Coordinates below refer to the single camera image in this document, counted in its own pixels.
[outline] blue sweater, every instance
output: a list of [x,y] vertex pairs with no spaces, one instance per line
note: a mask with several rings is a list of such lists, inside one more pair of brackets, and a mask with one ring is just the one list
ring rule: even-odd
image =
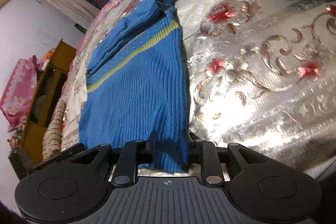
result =
[[142,0],[93,51],[80,142],[122,147],[159,132],[154,167],[181,169],[179,131],[186,129],[181,29],[174,0]]

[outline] crosshair marking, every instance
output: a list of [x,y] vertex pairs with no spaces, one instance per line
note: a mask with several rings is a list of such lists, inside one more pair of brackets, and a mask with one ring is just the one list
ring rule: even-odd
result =
[[170,185],[170,184],[172,184],[172,183],[174,183],[174,182],[172,182],[171,180],[165,180],[165,181],[162,182],[162,183],[164,183],[164,184],[166,184],[166,185]]

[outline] metal screw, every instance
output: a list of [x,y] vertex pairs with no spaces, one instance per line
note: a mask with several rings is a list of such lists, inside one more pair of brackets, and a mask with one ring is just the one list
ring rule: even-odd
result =
[[219,176],[208,176],[205,180],[210,184],[218,184],[222,182],[222,179]]
[[118,184],[125,184],[130,182],[130,178],[128,176],[118,176],[115,177],[114,182]]

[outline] bed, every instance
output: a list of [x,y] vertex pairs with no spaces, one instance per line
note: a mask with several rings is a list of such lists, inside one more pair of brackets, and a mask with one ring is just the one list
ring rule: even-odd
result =
[[[78,143],[92,51],[139,1],[109,2],[80,43],[62,95],[62,151]],[[336,161],[333,4],[335,0],[177,0],[189,131],[217,146],[241,143],[314,178],[331,166]],[[209,25],[206,19],[219,8],[232,9],[235,16],[224,25]]]

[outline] white wall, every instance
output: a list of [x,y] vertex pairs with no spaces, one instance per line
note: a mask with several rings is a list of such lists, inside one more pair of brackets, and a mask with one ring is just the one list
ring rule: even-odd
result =
[[[0,95],[18,59],[42,58],[64,42],[76,47],[83,34],[74,22],[44,0],[11,0],[0,9]],[[14,190],[18,179],[8,160],[8,122],[0,112],[0,200],[18,212]]]

